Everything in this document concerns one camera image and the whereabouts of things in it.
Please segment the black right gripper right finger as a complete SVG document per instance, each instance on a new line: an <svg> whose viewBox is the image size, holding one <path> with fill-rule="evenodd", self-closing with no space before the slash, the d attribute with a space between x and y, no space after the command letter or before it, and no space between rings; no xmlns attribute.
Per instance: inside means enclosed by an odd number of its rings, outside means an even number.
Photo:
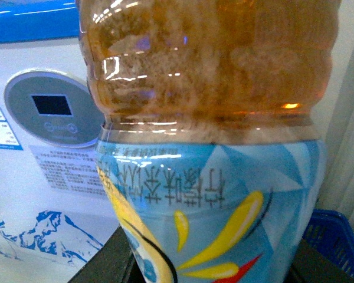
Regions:
<svg viewBox="0 0 354 283"><path fill-rule="evenodd" d="M331 263L302 239L287 273L286 282L354 283L354 278Z"/></svg>

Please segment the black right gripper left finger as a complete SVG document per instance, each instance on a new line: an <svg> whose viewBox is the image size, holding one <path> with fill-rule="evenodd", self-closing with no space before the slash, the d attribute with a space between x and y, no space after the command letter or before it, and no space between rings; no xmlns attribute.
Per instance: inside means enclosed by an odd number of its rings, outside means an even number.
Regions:
<svg viewBox="0 0 354 283"><path fill-rule="evenodd" d="M70 279L73 283L143 283L145 280L121 227Z"/></svg>

